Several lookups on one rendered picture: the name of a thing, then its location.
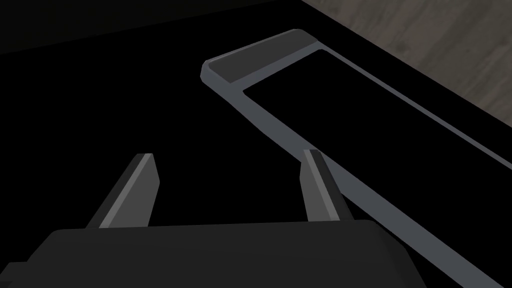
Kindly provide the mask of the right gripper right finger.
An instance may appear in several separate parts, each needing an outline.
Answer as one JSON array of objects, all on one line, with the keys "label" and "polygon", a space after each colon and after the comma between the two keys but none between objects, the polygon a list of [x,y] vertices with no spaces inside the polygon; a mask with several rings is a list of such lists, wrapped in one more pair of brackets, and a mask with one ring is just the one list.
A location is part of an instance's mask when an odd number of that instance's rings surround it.
[{"label": "right gripper right finger", "polygon": [[305,149],[300,166],[300,187],[307,221],[354,220],[322,153],[317,149]]}]

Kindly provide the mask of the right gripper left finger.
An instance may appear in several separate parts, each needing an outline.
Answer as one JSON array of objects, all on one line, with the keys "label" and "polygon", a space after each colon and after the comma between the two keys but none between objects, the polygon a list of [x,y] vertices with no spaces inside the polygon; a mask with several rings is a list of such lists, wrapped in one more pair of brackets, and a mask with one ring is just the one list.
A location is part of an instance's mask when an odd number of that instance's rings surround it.
[{"label": "right gripper left finger", "polygon": [[160,183],[154,155],[136,154],[86,228],[147,227]]}]

